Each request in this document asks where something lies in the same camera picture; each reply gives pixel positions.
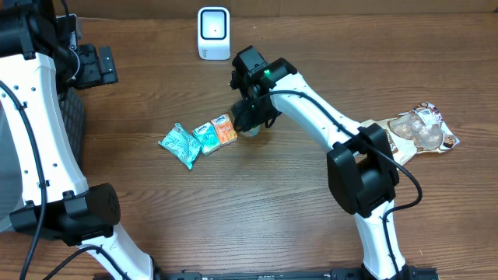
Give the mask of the green lid jar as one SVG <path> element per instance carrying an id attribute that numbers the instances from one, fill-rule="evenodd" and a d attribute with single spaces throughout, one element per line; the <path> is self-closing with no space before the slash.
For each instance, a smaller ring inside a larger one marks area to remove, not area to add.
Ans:
<path id="1" fill-rule="evenodd" d="M 247 131 L 241 131 L 240 134 L 244 137 L 250 138 L 256 136 L 260 131 L 261 131 L 261 125 L 258 125 Z"/>

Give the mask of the orange tissue pack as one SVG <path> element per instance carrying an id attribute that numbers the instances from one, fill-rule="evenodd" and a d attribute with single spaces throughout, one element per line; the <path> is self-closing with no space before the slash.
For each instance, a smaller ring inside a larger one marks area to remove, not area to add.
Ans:
<path id="1" fill-rule="evenodd" d="M 229 145 L 237 140 L 237 133 L 228 114 L 222 114 L 212 119 L 211 124 L 215 129 L 221 146 Z"/>

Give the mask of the teal tissue pack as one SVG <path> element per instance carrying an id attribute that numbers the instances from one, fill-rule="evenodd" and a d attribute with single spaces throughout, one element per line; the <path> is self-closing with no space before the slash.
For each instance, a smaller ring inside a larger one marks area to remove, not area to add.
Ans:
<path id="1" fill-rule="evenodd" d="M 192 134 L 201 144 L 201 152 L 204 156 L 216 151 L 221 146 L 216 130 L 210 122 L 195 128 Z"/>

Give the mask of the mint green wipes pack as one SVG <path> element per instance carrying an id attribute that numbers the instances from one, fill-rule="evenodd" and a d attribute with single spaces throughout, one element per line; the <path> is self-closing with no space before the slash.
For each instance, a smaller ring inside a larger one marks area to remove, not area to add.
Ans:
<path id="1" fill-rule="evenodd" d="M 193 168 L 202 147 L 179 123 L 158 144 L 174 154 L 189 170 Z"/>

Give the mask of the brown snack bag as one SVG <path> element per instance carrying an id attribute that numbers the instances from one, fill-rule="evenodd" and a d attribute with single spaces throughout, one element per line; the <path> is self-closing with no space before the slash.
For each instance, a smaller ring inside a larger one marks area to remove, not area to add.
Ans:
<path id="1" fill-rule="evenodd" d="M 397 117 L 361 123 L 364 127 L 371 124 L 378 124 L 384 129 L 394 160 L 401 165 L 415 155 L 446 152 L 460 142 L 444 122 L 441 112 L 429 102 L 420 103 Z"/>

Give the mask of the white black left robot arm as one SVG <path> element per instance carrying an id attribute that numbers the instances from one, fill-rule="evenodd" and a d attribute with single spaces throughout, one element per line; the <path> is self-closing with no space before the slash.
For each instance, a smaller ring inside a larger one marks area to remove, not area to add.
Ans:
<path id="1" fill-rule="evenodd" d="M 79 20 L 50 1 L 1 9 L 1 102 L 18 157 L 23 204 L 12 228 L 93 256 L 116 279 L 154 279 L 154 260 L 121 225 L 110 184 L 89 186 L 78 164 L 84 120 L 61 110 L 72 89 L 118 81 L 112 51 L 79 43 Z"/>

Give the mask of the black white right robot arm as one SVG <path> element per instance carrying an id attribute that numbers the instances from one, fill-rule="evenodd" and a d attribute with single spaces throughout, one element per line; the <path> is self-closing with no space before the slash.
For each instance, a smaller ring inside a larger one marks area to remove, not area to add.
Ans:
<path id="1" fill-rule="evenodd" d="M 280 114 L 294 120 L 326 153 L 328 187 L 356 220 L 363 246 L 359 268 L 334 268 L 332 279 L 429 279 L 432 270 L 406 264 L 394 227 L 395 186 L 403 173 L 378 124 L 367 127 L 336 110 L 312 90 L 287 60 L 268 63 L 252 46 L 233 59 L 230 87 L 242 99 L 232 107 L 233 126 L 246 136 L 270 128 Z"/>

